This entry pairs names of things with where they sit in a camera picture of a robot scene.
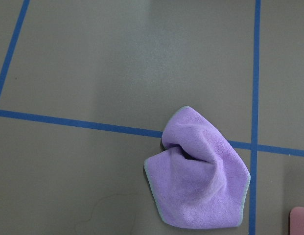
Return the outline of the purple microfiber cloth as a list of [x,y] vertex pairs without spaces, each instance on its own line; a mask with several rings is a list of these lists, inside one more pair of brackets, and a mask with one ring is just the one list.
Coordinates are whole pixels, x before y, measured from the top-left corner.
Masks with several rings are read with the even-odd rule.
[[241,225],[250,173],[222,134],[189,106],[168,121],[164,151],[144,162],[162,221],[183,229]]

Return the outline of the pink plastic tray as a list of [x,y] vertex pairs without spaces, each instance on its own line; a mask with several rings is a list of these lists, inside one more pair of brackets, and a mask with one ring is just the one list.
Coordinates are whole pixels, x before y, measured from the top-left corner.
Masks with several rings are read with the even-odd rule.
[[289,234],[304,235],[304,207],[295,207],[290,212]]

